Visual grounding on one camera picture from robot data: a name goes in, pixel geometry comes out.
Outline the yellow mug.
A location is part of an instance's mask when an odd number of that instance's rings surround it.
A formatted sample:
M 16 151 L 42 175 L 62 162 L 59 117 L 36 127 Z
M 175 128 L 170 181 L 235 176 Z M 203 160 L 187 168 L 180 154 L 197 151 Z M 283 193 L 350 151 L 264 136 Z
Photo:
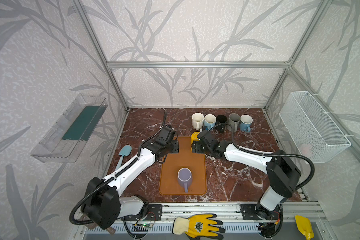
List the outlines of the yellow mug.
M 195 141 L 199 141 L 198 135 L 200 132 L 194 132 L 191 135 L 191 145 L 195 142 Z

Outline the light blue mug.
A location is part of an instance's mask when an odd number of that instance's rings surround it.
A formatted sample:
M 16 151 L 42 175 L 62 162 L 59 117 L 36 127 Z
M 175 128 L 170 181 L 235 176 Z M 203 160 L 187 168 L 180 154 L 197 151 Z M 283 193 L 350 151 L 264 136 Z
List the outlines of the light blue mug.
M 213 114 L 207 114 L 204 117 L 204 126 L 206 127 L 206 130 L 210 130 L 216 125 L 217 118 Z

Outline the white mug with lettering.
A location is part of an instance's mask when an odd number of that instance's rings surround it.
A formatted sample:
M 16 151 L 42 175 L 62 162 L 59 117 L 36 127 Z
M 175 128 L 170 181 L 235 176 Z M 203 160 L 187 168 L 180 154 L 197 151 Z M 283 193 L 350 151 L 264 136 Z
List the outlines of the white mug with lettering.
M 194 113 L 192 115 L 192 126 L 195 130 L 199 131 L 204 125 L 205 116 L 201 113 Z

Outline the black mug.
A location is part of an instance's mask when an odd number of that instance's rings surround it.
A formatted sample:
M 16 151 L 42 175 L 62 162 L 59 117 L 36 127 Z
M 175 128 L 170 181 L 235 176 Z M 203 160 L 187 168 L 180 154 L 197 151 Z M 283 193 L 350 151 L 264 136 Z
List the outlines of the black mug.
M 228 121 L 227 117 L 225 115 L 218 115 L 217 121 L 216 121 L 216 131 L 223 134 L 225 132 L 225 123 Z

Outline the purple mug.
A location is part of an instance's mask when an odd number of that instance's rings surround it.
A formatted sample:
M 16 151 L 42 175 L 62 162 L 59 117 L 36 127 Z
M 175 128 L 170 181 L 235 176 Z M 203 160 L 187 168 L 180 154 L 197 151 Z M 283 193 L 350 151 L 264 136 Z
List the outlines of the purple mug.
M 185 193 L 189 192 L 189 187 L 193 181 L 193 175 L 190 169 L 181 168 L 177 173 L 178 183 L 184 189 Z

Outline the grey mug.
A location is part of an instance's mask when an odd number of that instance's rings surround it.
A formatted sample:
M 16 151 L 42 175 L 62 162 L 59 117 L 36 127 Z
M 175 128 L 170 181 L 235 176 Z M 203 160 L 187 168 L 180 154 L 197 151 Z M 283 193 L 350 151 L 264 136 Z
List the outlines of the grey mug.
M 229 115 L 228 117 L 228 126 L 227 129 L 231 132 L 236 132 L 239 128 L 241 122 L 241 116 L 236 114 L 236 113 L 232 113 Z

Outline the teal dotted mug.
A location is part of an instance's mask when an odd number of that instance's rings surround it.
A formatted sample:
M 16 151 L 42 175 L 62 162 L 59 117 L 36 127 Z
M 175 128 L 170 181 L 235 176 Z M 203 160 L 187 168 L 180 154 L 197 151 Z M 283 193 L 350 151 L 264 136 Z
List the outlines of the teal dotted mug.
M 240 130 L 242 132 L 249 133 L 251 131 L 251 124 L 253 123 L 253 118 L 249 115 L 241 116 Z

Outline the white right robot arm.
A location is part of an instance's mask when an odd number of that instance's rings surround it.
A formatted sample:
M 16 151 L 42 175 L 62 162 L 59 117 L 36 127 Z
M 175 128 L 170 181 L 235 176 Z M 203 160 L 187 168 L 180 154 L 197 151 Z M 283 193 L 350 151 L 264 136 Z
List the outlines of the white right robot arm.
M 268 175 L 270 186 L 255 208 L 260 219 L 269 217 L 277 207 L 291 198 L 296 190 L 307 185 L 315 174 L 314 163 L 309 158 L 284 151 L 272 153 L 241 147 L 235 143 L 233 132 L 230 141 L 219 142 L 213 135 L 213 129 L 205 129 L 198 134 L 196 140 L 191 141 L 191 147 L 193 153 L 241 163 Z M 299 182 L 302 173 L 291 158 L 301 159 L 310 166 L 310 173 L 302 182 Z

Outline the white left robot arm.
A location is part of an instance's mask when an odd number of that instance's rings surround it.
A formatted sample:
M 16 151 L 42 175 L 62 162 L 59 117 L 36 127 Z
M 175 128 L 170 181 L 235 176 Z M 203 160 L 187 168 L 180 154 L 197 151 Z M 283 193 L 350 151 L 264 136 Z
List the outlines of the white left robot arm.
M 91 179 L 85 196 L 70 212 L 70 223 L 95 223 L 105 230 L 120 218 L 145 216 L 147 200 L 137 196 L 123 198 L 122 194 L 145 169 L 169 154 L 179 153 L 176 134 L 172 126 L 163 122 L 159 131 L 143 140 L 138 152 L 119 169 L 102 179 Z

